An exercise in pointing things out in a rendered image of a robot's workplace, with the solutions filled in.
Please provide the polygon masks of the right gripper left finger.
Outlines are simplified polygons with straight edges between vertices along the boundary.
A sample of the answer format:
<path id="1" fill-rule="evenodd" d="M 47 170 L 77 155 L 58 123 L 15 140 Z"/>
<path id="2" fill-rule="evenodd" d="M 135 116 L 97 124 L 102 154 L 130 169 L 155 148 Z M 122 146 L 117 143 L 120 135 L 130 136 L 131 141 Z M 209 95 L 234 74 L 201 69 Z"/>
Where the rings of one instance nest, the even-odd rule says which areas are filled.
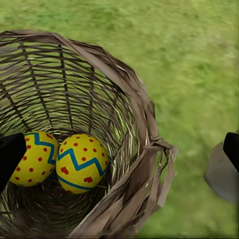
<path id="1" fill-rule="evenodd" d="M 23 132 L 0 138 L 0 194 L 26 152 Z"/>

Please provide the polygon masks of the wicker basket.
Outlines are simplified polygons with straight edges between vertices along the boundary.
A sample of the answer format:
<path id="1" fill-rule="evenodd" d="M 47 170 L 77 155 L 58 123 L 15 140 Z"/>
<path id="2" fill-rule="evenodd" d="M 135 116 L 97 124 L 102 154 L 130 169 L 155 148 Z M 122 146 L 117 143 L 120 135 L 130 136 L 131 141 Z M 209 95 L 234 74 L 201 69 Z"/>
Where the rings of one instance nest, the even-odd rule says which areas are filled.
<path id="1" fill-rule="evenodd" d="M 6 47 L 14 43 L 19 43 L 19 46 Z M 24 43 L 43 44 L 24 45 Z M 47 49 L 44 46 L 55 47 L 55 49 Z M 27 48 L 37 51 L 28 52 Z M 21 49 L 22 52 L 11 54 Z M 59 52 L 59 56 L 44 54 L 48 52 Z M 64 57 L 63 53 L 73 58 Z M 29 58 L 29 55 L 39 57 Z M 21 56 L 24 56 L 24 59 L 17 59 Z M 40 58 L 60 59 L 61 65 L 53 67 L 30 63 L 31 59 Z M 64 60 L 71 61 L 74 65 Z M 23 61 L 27 64 L 15 66 Z M 79 62 L 87 63 L 91 67 L 85 67 Z M 64 64 L 73 69 L 66 68 Z M 0 104 L 0 138 L 5 137 L 4 134 L 15 124 L 26 126 L 21 131 L 24 134 L 33 131 L 34 127 L 41 123 L 66 124 L 70 128 L 48 125 L 46 131 L 60 142 L 75 134 L 91 135 L 101 140 L 109 152 L 109 163 L 103 178 L 105 191 L 98 204 L 96 199 L 99 191 L 97 192 L 84 215 L 82 211 L 85 205 L 81 208 L 79 205 L 88 199 L 89 192 L 71 195 L 61 187 L 57 176 L 54 179 L 44 180 L 43 190 L 41 184 L 37 184 L 38 191 L 46 193 L 55 202 L 43 198 L 40 198 L 41 201 L 37 197 L 31 198 L 30 186 L 16 189 L 16 185 L 9 181 L 0 194 L 0 239 L 135 239 L 147 219 L 163 207 L 172 180 L 177 173 L 173 171 L 173 162 L 179 152 L 177 145 L 164 141 L 162 135 L 158 136 L 154 103 L 148 96 L 147 86 L 140 76 L 133 68 L 112 56 L 98 43 L 90 45 L 64 37 L 60 33 L 32 29 L 5 30 L 0 33 L 0 65 L 0 71 L 7 70 L 0 74 L 0 101 L 7 98 L 7 101 Z M 39 68 L 62 70 L 62 72 L 50 73 L 63 74 L 63 77 L 50 76 L 50 73 L 35 74 L 34 71 L 40 71 Z M 99 78 L 94 68 L 103 73 L 107 81 Z M 30 74 L 21 76 L 26 72 Z M 68 79 L 66 75 L 85 78 L 88 81 Z M 48 77 L 48 79 L 37 80 L 35 77 Z M 50 79 L 63 81 L 37 83 Z M 30 82 L 34 84 L 18 89 Z M 84 94 L 69 92 L 68 82 L 73 83 L 76 89 Z M 39 88 L 53 84 L 56 85 L 55 88 Z M 10 85 L 15 86 L 7 90 L 6 87 Z M 108 98 L 96 92 L 95 85 L 103 90 Z M 35 91 L 37 94 L 26 96 L 16 103 L 11 98 L 14 94 L 24 95 Z M 43 100 L 49 96 L 54 97 L 53 100 Z M 28 104 L 37 99 L 40 101 Z M 58 100 L 66 101 L 66 106 L 46 107 L 48 102 Z M 8 102 L 11 104 L 3 108 Z M 44 108 L 22 117 L 22 111 L 37 104 L 42 104 Z M 6 116 L 13 110 L 15 113 Z M 103 111 L 104 115 L 97 110 Z M 127 128 L 126 133 L 115 111 L 122 114 Z M 53 113 L 60 115 L 52 116 Z M 37 117 L 33 119 L 34 114 L 37 114 Z M 45 117 L 40 118 L 39 116 L 42 115 Z M 65 115 L 68 120 L 62 120 L 61 115 Z M 1 131 L 6 128 L 5 124 L 12 117 L 14 119 L 19 117 L 19 120 L 2 134 Z M 74 117 L 81 121 L 74 121 Z M 160 157 L 155 176 L 152 177 L 158 151 Z M 163 152 L 166 162 L 161 169 Z M 167 166 L 166 178 L 159 184 L 162 170 Z M 47 186 L 48 181 L 52 182 L 50 187 Z M 57 193 L 53 192 L 54 189 L 57 189 Z M 76 210 L 67 213 L 68 209 L 75 206 Z M 60 216 L 47 221 L 39 216 L 39 214 L 44 216 L 45 212 L 49 215 L 60 214 Z M 68 226 L 68 221 L 76 219 L 80 221 Z M 66 222 L 65 228 L 50 227 L 63 222 Z M 38 225 L 32 226 L 31 224 L 34 223 Z"/>

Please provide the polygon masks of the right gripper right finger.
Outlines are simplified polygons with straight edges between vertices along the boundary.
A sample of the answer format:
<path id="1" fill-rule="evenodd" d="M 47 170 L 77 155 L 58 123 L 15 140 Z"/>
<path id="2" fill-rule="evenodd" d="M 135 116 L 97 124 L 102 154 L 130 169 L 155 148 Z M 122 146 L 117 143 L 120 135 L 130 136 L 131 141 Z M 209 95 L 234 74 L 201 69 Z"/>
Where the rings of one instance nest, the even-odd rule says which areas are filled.
<path id="1" fill-rule="evenodd" d="M 223 150 L 239 173 L 239 134 L 228 132 Z"/>

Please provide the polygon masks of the easter egg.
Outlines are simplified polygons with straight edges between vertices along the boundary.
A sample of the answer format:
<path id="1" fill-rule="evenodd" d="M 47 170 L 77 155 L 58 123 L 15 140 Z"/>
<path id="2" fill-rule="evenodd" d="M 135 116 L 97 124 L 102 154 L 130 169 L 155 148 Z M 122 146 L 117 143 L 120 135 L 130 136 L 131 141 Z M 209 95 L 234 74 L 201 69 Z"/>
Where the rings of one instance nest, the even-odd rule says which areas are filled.
<path id="1" fill-rule="evenodd" d="M 103 142 L 88 134 L 75 134 L 61 142 L 56 156 L 56 176 L 69 194 L 93 190 L 103 180 L 109 152 Z"/>
<path id="2" fill-rule="evenodd" d="M 26 152 L 9 181 L 17 187 L 43 184 L 56 171 L 56 156 L 60 141 L 46 130 L 33 130 L 23 134 Z"/>

